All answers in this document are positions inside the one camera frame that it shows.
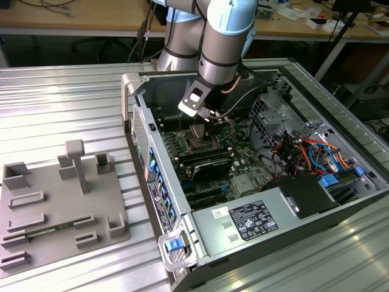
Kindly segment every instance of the robotic arm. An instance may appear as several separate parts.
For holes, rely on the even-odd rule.
[[[208,122],[215,113],[212,109],[223,103],[221,90],[234,80],[256,33],[257,0],[153,1],[169,7],[165,50],[157,70],[189,70],[198,63],[199,75],[178,108]]]

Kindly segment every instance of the wooden desk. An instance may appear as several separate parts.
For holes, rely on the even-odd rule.
[[[324,7],[321,4],[314,3],[313,0],[307,0],[303,4],[299,4],[304,8],[308,7],[318,7],[322,10],[322,14],[326,18],[331,19],[335,12],[330,11],[330,9]],[[257,19],[255,25],[258,28],[258,38],[268,40],[269,37],[279,40],[282,38],[304,38],[311,39],[312,41],[328,41],[329,36],[331,35],[328,32],[325,32],[321,29],[312,29],[305,24],[305,19],[291,20],[283,17],[279,14],[274,14],[273,20],[262,20]],[[343,36],[342,41],[350,42],[383,42],[389,43],[389,38],[383,38],[375,32],[371,31],[365,24],[367,23],[364,20],[356,20],[356,25],[351,29],[348,29],[346,34]]]
[[[301,5],[306,8],[320,7],[327,18],[331,18],[334,13],[313,0],[307,0]],[[135,37],[147,11],[146,0],[77,0],[68,6],[69,12],[74,15],[72,18],[13,0],[10,9],[0,10],[0,35]],[[347,42],[389,43],[389,38],[382,38],[372,32],[364,26],[365,23],[357,20],[356,26],[347,31],[317,73],[319,80]],[[303,19],[292,21],[276,13],[273,20],[257,19],[255,25],[258,28],[258,40],[328,41],[330,36],[323,30],[310,28]],[[165,27],[156,18],[153,19],[150,36],[165,36]]]
[[[37,0],[26,1],[40,3]],[[126,36],[134,37],[145,19],[147,3],[146,0],[77,0],[69,4],[68,7],[69,10],[56,9],[69,12],[74,17],[68,17],[42,7],[33,7],[18,0],[13,0],[9,9],[0,10],[0,34],[4,34],[4,31],[7,32],[6,28],[19,30],[77,29],[121,30]],[[154,17],[152,30],[164,32],[165,27],[161,26]]]

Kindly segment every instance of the metal table surface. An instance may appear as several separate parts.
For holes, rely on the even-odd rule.
[[[306,71],[287,59],[248,61],[282,64],[335,117],[389,167],[388,147],[346,112]],[[170,291],[122,130],[120,78],[150,71],[148,65],[110,64],[9,68],[0,71],[0,165],[55,164],[69,139],[83,139],[86,155],[109,151],[123,192],[131,238],[87,254],[0,280],[1,291]],[[294,103],[308,119],[315,112],[296,92]],[[389,198],[337,227],[268,255],[195,291],[388,291]]]

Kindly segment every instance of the workbench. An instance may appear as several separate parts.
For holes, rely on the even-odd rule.
[[[334,12],[323,5],[307,0],[301,6],[320,7],[327,18]],[[69,4],[69,12],[74,17],[66,17],[44,8],[31,7],[17,0],[7,10],[0,10],[0,35],[67,35],[86,37],[135,37],[147,11],[146,0],[79,0]],[[349,29],[316,74],[320,80],[348,42],[389,43],[365,27],[366,21],[356,20],[356,26]],[[324,41],[330,34],[324,30],[314,30],[305,20],[292,21],[279,14],[273,20],[257,19],[256,40],[281,41]],[[165,26],[154,17],[150,37],[164,37]],[[0,45],[0,68],[7,61]]]
[[[247,61],[287,66],[334,117],[389,169],[389,148],[288,59]],[[131,238],[0,280],[1,291],[170,291],[122,128],[120,78],[149,64],[9,68],[0,72],[0,165],[58,163],[64,141],[83,139],[86,157],[115,160]],[[292,91],[307,119],[316,113]],[[389,197],[340,225],[209,281],[200,291],[388,291]]]

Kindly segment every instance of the power supply label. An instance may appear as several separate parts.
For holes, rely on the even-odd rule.
[[[262,200],[229,210],[241,238],[245,241],[278,229]]]

